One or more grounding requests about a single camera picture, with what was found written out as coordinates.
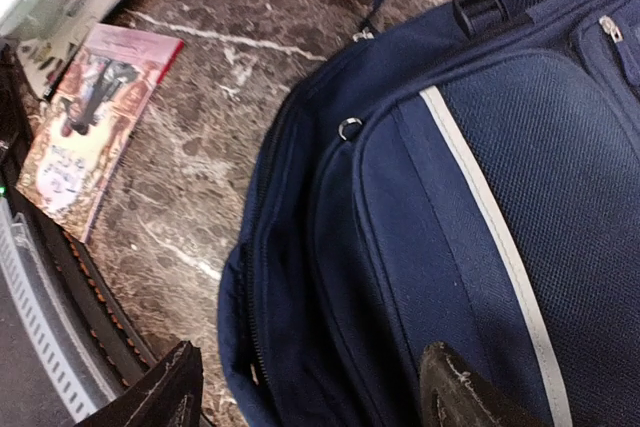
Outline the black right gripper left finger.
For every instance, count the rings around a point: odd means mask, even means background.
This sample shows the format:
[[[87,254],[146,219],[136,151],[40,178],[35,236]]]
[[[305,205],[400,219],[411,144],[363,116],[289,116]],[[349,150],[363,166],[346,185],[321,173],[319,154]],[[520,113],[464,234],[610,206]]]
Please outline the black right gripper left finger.
[[[198,427],[203,384],[201,350],[189,341],[181,341],[122,396],[78,424]]]

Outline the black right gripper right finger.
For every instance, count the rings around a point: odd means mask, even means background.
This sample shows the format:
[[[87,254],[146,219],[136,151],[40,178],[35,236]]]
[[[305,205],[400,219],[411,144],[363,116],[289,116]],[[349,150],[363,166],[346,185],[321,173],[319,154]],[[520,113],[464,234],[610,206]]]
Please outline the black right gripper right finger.
[[[538,418],[510,400],[444,342],[426,347],[420,364],[424,426],[541,426]]]

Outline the navy blue student backpack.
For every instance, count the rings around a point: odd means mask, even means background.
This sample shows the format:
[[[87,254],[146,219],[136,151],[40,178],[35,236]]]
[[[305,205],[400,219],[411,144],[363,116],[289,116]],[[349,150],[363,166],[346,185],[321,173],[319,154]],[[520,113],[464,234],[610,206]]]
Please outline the navy blue student backpack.
[[[421,426],[444,342],[548,426],[639,422],[639,0],[451,0],[302,80],[218,295],[252,426]]]

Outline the patterned notebook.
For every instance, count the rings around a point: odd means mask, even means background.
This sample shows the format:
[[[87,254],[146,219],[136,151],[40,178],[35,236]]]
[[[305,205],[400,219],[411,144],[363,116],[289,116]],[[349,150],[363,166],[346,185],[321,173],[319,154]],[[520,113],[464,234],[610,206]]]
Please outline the patterned notebook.
[[[16,187],[77,240],[88,239],[129,136],[183,45],[98,24],[59,84]]]

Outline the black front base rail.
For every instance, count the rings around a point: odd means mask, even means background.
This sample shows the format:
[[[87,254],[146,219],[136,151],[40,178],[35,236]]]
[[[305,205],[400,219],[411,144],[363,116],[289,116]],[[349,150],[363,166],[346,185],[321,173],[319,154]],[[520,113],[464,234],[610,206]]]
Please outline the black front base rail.
[[[28,119],[30,96],[8,46],[1,48],[1,186],[14,213],[26,217],[28,232],[52,287],[45,297],[61,303],[71,332],[87,348],[109,387],[118,394],[133,386],[156,358],[115,300],[86,246],[75,240],[17,191],[34,138]]]

